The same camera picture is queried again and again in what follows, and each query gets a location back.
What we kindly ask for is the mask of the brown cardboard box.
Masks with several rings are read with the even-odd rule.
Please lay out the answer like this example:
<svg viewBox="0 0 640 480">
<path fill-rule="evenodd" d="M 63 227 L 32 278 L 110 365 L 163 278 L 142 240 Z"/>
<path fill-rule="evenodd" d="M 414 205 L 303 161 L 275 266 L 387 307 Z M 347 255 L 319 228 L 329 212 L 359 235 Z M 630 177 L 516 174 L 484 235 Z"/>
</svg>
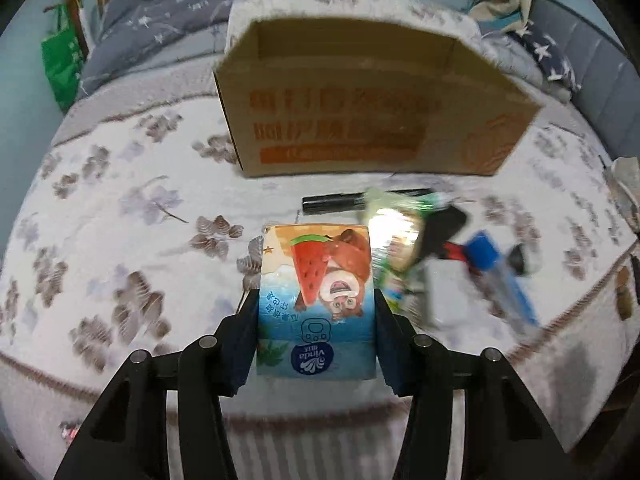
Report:
<svg viewBox="0 0 640 480">
<path fill-rule="evenodd" d="M 249 177 L 491 176 L 539 110 L 457 38 L 354 18 L 250 24 L 214 76 Z"/>
</svg>

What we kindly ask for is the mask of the blue capped clear bottle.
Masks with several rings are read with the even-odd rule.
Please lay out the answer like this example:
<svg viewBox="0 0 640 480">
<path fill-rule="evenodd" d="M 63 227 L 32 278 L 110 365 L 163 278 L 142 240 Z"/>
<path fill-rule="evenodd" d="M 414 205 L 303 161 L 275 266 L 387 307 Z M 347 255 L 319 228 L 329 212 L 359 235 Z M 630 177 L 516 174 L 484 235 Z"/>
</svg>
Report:
<svg viewBox="0 0 640 480">
<path fill-rule="evenodd" d="M 539 321 L 532 303 L 492 238 L 485 231 L 477 232 L 463 246 L 463 251 L 514 333 L 524 336 L 538 328 Z"/>
</svg>

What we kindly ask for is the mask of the grey padded headboard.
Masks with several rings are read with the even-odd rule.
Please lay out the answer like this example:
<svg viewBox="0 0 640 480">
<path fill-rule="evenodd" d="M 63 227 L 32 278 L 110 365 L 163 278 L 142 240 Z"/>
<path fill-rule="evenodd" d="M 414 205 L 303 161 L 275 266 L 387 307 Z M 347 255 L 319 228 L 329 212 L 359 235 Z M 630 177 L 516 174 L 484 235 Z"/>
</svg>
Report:
<svg viewBox="0 0 640 480">
<path fill-rule="evenodd" d="M 574 107 L 612 157 L 639 155 L 639 75 L 617 42 L 555 0 L 533 0 L 530 18 L 558 43 L 580 90 Z"/>
</svg>

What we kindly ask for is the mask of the black marker pen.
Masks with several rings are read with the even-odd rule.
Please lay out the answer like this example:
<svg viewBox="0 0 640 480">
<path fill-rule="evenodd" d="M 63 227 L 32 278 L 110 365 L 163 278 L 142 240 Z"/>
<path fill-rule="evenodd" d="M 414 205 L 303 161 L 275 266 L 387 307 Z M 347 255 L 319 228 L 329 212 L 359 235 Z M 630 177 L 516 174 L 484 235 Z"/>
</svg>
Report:
<svg viewBox="0 0 640 480">
<path fill-rule="evenodd" d="M 405 188 L 404 190 L 379 190 L 369 188 L 359 193 L 337 193 L 305 196 L 302 198 L 304 214 L 334 214 L 334 212 L 365 210 L 367 202 L 388 194 L 419 197 L 433 192 L 431 188 Z"/>
</svg>

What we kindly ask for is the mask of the beige fabric pouch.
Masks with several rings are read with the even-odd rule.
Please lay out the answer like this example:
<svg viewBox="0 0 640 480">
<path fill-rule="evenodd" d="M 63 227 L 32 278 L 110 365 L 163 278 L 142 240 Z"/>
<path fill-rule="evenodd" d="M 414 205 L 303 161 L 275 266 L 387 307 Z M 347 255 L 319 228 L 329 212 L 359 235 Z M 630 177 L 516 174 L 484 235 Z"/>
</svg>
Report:
<svg viewBox="0 0 640 480">
<path fill-rule="evenodd" d="M 638 234 L 640 231 L 640 166 L 638 157 L 619 157 L 604 172 L 614 203 Z"/>
</svg>

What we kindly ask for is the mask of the wooden coat stand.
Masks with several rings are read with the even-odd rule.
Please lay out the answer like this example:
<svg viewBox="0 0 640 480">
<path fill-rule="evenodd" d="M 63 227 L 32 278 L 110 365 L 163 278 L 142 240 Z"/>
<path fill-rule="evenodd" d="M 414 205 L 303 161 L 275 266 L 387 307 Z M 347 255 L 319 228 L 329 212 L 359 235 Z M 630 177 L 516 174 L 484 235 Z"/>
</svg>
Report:
<svg viewBox="0 0 640 480">
<path fill-rule="evenodd" d="M 80 47 L 80 52 L 82 57 L 86 60 L 89 56 L 90 48 L 84 27 L 84 23 L 86 21 L 84 0 L 62 0 L 60 3 L 54 4 L 53 6 L 46 6 L 42 12 L 48 13 L 56 8 L 60 8 L 61 6 L 64 6 L 68 16 L 70 17 L 70 22 L 73 25 L 74 33 Z"/>
</svg>

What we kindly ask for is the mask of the star pattern navy pillow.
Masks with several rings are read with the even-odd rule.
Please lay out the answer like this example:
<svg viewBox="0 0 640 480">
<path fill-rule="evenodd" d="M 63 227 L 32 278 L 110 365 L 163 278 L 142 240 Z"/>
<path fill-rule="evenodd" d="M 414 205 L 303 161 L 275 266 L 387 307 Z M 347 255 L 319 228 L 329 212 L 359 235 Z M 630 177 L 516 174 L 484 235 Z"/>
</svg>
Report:
<svg viewBox="0 0 640 480">
<path fill-rule="evenodd" d="M 571 92 L 580 89 L 572 63 L 548 32 L 528 20 L 510 35 L 535 59 L 544 78 Z"/>
</svg>

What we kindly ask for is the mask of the starry grey blue duvet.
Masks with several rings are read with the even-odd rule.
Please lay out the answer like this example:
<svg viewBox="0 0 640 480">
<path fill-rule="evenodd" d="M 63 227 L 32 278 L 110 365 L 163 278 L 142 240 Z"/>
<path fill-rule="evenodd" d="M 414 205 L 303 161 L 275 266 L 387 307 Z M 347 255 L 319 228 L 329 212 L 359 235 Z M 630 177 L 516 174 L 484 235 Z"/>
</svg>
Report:
<svg viewBox="0 0 640 480">
<path fill-rule="evenodd" d="M 224 50 L 234 0 L 111 0 L 76 99 L 152 67 Z"/>
</svg>

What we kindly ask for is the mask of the green shopping bag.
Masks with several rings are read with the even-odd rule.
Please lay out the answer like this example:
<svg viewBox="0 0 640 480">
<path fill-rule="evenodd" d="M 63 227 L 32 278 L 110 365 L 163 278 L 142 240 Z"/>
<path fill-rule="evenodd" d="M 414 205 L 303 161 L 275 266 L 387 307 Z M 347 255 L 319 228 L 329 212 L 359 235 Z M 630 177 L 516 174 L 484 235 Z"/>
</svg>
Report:
<svg viewBox="0 0 640 480">
<path fill-rule="evenodd" d="M 40 48 L 44 74 L 55 102 L 62 112 L 67 112 L 77 96 L 85 55 L 64 4 L 54 7 L 52 32 L 41 41 Z"/>
</svg>

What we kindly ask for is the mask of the black rectangular object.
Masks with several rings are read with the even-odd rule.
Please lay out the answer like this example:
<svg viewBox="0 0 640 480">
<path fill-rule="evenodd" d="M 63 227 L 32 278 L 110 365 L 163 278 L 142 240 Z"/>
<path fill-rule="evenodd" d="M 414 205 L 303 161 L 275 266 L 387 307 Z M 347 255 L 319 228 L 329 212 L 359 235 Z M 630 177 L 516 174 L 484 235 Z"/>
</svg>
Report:
<svg viewBox="0 0 640 480">
<path fill-rule="evenodd" d="M 461 250 L 452 239 L 468 221 L 469 215 L 456 206 L 449 206 L 429 214 L 425 218 L 418 252 L 413 262 L 419 263 L 431 256 L 441 259 L 460 259 Z"/>
</svg>

